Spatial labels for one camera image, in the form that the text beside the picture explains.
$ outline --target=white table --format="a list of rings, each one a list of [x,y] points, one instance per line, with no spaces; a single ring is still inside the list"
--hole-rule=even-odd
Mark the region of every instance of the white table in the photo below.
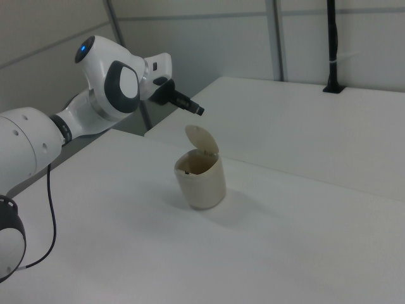
[[[402,303],[405,205],[224,158],[228,194],[188,207],[187,150],[111,130],[52,171],[58,238],[1,303]],[[41,179],[15,199],[23,261],[46,252]]]
[[[188,124],[214,135],[222,156],[405,201],[405,94],[222,77],[145,137],[184,148]]]

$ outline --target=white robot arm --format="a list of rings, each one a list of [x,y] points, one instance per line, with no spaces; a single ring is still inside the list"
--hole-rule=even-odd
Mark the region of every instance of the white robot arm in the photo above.
[[[25,252],[16,205],[5,197],[11,188],[47,167],[73,139],[98,134],[128,117],[140,100],[171,102],[203,114],[203,108],[175,90],[167,53],[141,58],[92,36],[79,47],[75,63],[82,67],[89,88],[62,112],[51,117],[33,108],[0,113],[0,282],[19,266]]]

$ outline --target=white wall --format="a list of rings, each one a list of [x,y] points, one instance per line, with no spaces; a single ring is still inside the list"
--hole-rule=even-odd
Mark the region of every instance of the white wall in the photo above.
[[[126,47],[167,52],[177,89],[192,97],[221,76],[273,80],[265,0],[112,0]],[[147,103],[153,125],[175,107]]]
[[[281,0],[286,81],[326,84],[326,9],[326,0]],[[336,10],[339,82],[404,92],[405,2],[336,0]]]
[[[115,41],[102,1],[0,2],[0,113],[31,106],[47,115],[87,87],[74,64],[79,45],[91,35]],[[119,129],[144,134],[139,111]],[[63,148],[59,164],[93,139],[78,139]],[[13,196],[41,175],[11,192]]]

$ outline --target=black pole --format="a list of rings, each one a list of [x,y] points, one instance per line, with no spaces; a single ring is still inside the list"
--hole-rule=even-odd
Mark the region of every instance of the black pole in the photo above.
[[[339,94],[345,88],[337,81],[337,27],[335,0],[328,3],[328,37],[329,37],[329,79],[323,92]]]

